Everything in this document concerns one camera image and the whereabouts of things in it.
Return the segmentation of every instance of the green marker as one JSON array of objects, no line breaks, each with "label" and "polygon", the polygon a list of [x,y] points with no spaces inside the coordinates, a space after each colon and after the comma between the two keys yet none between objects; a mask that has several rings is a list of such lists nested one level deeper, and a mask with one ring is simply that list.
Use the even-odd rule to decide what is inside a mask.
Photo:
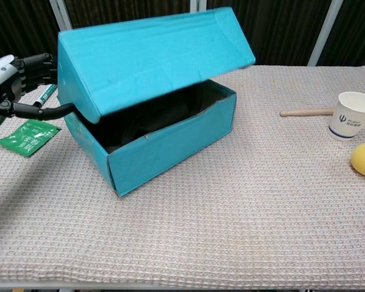
[{"label": "green marker", "polygon": [[44,103],[49,99],[49,97],[54,93],[57,87],[57,85],[50,85],[45,91],[43,91],[42,95],[39,96],[39,99],[34,102],[33,106],[41,108]]}]

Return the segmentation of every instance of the cardboard box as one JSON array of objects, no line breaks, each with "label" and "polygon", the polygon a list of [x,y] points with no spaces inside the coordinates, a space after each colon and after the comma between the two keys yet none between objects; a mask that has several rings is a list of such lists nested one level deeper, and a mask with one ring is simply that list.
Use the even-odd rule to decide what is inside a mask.
[{"label": "cardboard box", "polygon": [[208,79],[254,62],[230,8],[69,30],[58,99],[122,196],[231,131],[236,93]]}]

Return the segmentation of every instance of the robotic arm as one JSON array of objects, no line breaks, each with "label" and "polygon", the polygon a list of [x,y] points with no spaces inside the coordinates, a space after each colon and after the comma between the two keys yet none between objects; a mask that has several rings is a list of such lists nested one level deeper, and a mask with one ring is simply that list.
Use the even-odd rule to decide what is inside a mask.
[{"label": "robotic arm", "polygon": [[47,84],[57,84],[57,61],[50,54],[0,58],[0,125],[6,117],[54,120],[73,112],[71,103],[44,109],[18,103],[25,93]]}]

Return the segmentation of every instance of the dark curtain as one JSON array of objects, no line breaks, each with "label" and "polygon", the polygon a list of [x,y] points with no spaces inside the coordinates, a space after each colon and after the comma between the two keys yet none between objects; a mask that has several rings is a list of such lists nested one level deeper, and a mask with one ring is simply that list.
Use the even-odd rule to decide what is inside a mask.
[{"label": "dark curtain", "polygon": [[49,0],[0,0],[0,57],[54,54],[57,33]]},{"label": "dark curtain", "polygon": [[66,0],[73,27],[189,12],[189,0]]},{"label": "dark curtain", "polygon": [[365,65],[365,0],[343,2],[318,65]]},{"label": "dark curtain", "polygon": [[207,0],[207,9],[231,6],[256,64],[305,66],[331,0]]}]

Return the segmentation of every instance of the wooden stick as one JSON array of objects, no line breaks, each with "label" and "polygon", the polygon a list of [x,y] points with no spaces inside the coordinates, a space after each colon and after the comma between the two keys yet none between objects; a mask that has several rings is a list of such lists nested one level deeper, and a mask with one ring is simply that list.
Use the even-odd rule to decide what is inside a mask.
[{"label": "wooden stick", "polygon": [[288,116],[331,116],[334,113],[332,108],[318,109],[296,109],[294,111],[281,111],[280,117]]}]

